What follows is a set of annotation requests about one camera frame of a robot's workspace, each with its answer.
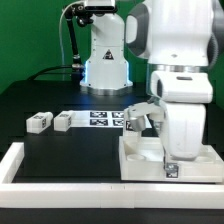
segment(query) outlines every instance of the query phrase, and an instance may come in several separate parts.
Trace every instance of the white platform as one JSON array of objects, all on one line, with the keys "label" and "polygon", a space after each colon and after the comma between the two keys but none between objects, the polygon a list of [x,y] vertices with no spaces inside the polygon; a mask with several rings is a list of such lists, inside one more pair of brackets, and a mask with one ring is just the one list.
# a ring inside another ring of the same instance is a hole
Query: white platform
[{"label": "white platform", "polygon": [[12,184],[23,157],[13,143],[0,163],[0,207],[224,209],[223,184]]},{"label": "white platform", "polygon": [[164,150],[159,138],[120,137],[119,157],[122,180],[210,182],[223,181],[224,163],[211,146],[201,146],[195,161],[177,161],[178,172],[168,175],[164,170]]}]

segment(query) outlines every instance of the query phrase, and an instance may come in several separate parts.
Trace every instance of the white block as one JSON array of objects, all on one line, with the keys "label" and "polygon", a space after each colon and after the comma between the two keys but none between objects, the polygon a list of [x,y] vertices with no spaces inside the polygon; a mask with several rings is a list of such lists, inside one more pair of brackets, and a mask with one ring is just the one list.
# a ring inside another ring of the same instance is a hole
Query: white block
[{"label": "white block", "polygon": [[54,118],[54,130],[67,131],[71,127],[74,117],[74,111],[62,111],[57,117]]},{"label": "white block", "polygon": [[26,120],[27,132],[39,134],[51,125],[53,114],[39,112]]}]

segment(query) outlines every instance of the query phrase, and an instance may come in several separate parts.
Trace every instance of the white plastic housing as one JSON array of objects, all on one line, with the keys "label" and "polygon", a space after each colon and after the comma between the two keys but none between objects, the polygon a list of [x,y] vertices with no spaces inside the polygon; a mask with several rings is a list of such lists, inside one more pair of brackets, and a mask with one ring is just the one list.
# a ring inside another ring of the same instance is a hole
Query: white plastic housing
[{"label": "white plastic housing", "polygon": [[27,132],[39,134],[51,125],[53,114],[39,112],[26,120]]},{"label": "white plastic housing", "polygon": [[194,160],[200,151],[205,124],[205,107],[201,104],[160,101],[165,113],[160,139],[175,159]]},{"label": "white plastic housing", "polygon": [[57,117],[54,118],[54,130],[67,131],[72,125],[74,116],[74,111],[62,111]]},{"label": "white plastic housing", "polygon": [[154,71],[150,85],[152,93],[164,101],[184,103],[212,101],[213,89],[206,73]]},{"label": "white plastic housing", "polygon": [[146,0],[151,6],[150,64],[207,66],[212,0]]},{"label": "white plastic housing", "polygon": [[86,62],[82,87],[95,90],[119,90],[132,86],[128,62],[123,56],[124,21],[116,14],[94,16],[91,57]]},{"label": "white plastic housing", "polygon": [[84,0],[84,7],[114,7],[115,0]]}]

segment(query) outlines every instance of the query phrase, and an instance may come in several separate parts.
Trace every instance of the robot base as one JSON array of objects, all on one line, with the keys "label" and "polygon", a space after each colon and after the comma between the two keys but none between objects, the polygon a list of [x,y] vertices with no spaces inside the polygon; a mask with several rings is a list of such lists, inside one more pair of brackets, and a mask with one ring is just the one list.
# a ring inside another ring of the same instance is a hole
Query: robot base
[{"label": "robot base", "polygon": [[195,161],[177,161],[166,156],[159,138],[120,137],[121,179],[132,181],[219,183],[223,180],[224,162],[208,145],[202,145]]},{"label": "robot base", "polygon": [[118,96],[132,92],[132,86],[126,86],[121,89],[95,89],[81,85],[81,91],[100,96]]}]

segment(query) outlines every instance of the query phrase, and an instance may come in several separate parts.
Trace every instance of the black cable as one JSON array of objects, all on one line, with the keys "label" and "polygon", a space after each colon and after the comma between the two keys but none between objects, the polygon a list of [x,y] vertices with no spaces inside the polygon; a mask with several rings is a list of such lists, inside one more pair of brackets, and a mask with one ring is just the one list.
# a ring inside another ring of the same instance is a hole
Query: black cable
[{"label": "black cable", "polygon": [[59,65],[59,66],[55,66],[55,67],[45,68],[45,69],[37,72],[36,74],[30,76],[27,80],[35,80],[36,77],[38,77],[39,75],[44,75],[48,71],[65,69],[65,68],[72,68],[72,65]]}]

